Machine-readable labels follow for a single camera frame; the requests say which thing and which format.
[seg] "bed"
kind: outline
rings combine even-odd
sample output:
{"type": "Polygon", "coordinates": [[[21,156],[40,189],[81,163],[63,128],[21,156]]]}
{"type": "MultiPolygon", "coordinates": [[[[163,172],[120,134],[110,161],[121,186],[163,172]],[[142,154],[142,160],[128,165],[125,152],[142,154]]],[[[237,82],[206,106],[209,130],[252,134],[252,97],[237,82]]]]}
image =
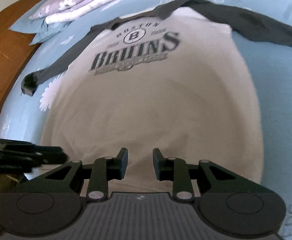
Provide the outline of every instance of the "bed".
{"type": "MultiPolygon", "coordinates": [[[[23,78],[55,62],[82,39],[90,27],[172,0],[115,0],[73,21],[44,42],[14,83],[0,114],[0,138],[39,143],[59,75],[40,85],[33,97],[21,94],[23,78]]],[[[210,0],[253,10],[292,25],[292,0],[210,0]]],[[[287,216],[279,234],[292,240],[292,48],[251,42],[233,32],[257,89],[264,135],[265,168],[261,184],[286,202],[287,216]]]]}

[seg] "gray ribbed panel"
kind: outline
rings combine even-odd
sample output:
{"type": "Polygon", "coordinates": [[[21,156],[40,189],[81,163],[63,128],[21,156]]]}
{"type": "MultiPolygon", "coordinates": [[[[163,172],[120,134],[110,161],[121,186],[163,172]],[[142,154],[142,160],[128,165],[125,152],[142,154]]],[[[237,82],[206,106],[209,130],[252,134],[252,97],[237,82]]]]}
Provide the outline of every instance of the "gray ribbed panel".
{"type": "MultiPolygon", "coordinates": [[[[30,240],[5,234],[0,240],[30,240]]],[[[167,193],[114,193],[103,203],[91,203],[69,228],[34,240],[230,240],[209,228],[188,204],[167,193]]],[[[260,240],[279,240],[272,235],[260,240]]]]}

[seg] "raglan shirt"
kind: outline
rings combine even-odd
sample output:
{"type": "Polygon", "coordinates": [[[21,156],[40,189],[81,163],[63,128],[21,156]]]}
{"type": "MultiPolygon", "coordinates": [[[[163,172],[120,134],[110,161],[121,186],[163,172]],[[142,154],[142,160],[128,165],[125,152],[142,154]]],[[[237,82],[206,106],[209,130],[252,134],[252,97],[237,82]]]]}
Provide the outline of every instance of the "raglan shirt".
{"type": "Polygon", "coordinates": [[[207,159],[259,183],[259,103],[229,25],[191,8],[105,30],[69,65],[41,145],[84,164],[128,148],[125,178],[110,192],[171,191],[156,180],[152,151],[207,159]]]}

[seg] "boston bruins logo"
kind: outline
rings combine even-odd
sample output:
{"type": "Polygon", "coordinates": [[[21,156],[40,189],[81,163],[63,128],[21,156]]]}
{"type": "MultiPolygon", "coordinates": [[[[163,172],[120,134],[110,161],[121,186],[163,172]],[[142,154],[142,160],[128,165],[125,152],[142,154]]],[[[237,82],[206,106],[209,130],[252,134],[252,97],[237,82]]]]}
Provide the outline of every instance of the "boston bruins logo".
{"type": "Polygon", "coordinates": [[[146,34],[145,29],[142,29],[142,28],[135,29],[125,36],[124,43],[131,44],[131,43],[134,43],[136,41],[139,41],[142,37],[145,36],[145,34],[146,34]]]}

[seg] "wooden headboard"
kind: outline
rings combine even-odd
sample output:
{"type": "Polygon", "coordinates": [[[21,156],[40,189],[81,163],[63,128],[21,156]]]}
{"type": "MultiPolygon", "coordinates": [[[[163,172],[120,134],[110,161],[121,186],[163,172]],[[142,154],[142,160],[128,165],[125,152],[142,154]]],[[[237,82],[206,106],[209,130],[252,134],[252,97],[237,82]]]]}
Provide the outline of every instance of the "wooden headboard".
{"type": "Polygon", "coordinates": [[[30,46],[34,34],[8,30],[26,11],[41,0],[19,0],[0,12],[0,112],[16,79],[38,49],[30,46]]]}

